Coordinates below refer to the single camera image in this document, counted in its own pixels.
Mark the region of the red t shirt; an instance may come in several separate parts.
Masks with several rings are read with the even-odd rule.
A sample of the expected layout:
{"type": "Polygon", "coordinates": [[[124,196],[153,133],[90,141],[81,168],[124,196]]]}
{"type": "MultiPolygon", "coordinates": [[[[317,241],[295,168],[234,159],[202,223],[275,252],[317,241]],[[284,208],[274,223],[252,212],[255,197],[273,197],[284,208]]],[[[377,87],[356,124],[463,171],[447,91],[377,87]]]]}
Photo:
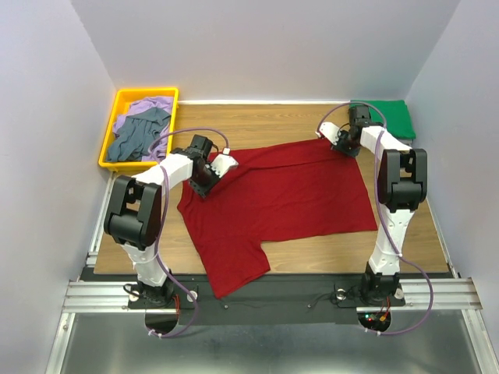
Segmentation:
{"type": "Polygon", "coordinates": [[[263,242],[377,230],[356,160],[327,140],[232,156],[238,167],[207,198],[184,185],[177,206],[216,298],[269,271],[263,242]]]}

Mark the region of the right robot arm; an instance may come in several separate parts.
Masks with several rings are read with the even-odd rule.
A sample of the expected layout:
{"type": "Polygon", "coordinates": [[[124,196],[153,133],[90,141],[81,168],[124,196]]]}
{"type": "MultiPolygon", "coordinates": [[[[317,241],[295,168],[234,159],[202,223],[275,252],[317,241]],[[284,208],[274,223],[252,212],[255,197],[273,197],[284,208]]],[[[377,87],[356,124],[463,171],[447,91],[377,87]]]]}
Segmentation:
{"type": "Polygon", "coordinates": [[[359,284],[368,304],[400,294],[400,263],[409,223],[427,194],[427,152],[414,149],[388,131],[388,121],[374,105],[353,101],[349,129],[323,123],[331,148],[356,157],[362,148],[374,155],[375,203],[380,221],[377,240],[359,284]]]}

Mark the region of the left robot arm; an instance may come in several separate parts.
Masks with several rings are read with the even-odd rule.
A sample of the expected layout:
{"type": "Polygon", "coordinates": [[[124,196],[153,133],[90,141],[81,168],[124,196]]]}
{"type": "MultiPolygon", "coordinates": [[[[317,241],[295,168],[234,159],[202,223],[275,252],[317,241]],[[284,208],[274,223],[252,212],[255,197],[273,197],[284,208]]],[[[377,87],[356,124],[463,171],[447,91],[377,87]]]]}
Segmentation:
{"type": "Polygon", "coordinates": [[[174,298],[171,271],[159,261],[158,239],[165,223],[170,190],[183,182],[203,198],[225,173],[223,157],[209,160],[214,143],[195,135],[190,145],[174,149],[163,161],[134,175],[114,181],[104,217],[104,233],[128,255],[136,271],[136,283],[126,285],[129,301],[163,308],[174,298]]]}

